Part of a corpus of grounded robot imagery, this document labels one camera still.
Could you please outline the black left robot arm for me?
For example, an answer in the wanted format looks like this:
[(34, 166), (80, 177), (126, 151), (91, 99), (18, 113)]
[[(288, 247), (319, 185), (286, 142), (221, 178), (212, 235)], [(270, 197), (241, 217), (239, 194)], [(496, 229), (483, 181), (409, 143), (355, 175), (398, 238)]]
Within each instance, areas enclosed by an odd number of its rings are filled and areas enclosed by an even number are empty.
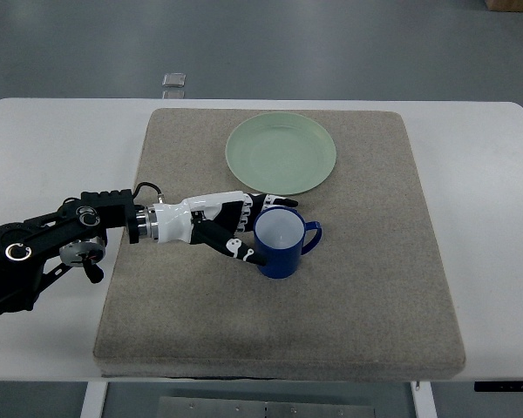
[(133, 191), (82, 192), (79, 198), (65, 199), (55, 212), (0, 226), (0, 314), (32, 310), (40, 294), (72, 269), (63, 261), (48, 273), (44, 270), (63, 247), (94, 239), (106, 244), (107, 231), (118, 227), (137, 243), (146, 229), (138, 218), (144, 207), (134, 200), (144, 186), (163, 201), (158, 186), (141, 182)]

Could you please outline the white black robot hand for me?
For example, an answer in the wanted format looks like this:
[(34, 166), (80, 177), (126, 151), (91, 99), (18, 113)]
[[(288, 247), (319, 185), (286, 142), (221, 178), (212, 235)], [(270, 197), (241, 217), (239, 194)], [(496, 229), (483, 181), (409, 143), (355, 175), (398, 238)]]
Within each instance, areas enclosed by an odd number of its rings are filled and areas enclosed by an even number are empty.
[(255, 219), (266, 209), (297, 206), (293, 199), (272, 194), (219, 192), (183, 199), (178, 204), (154, 204), (147, 209), (146, 231), (160, 244), (205, 244), (225, 256), (263, 266), (266, 258), (237, 235), (253, 231)]

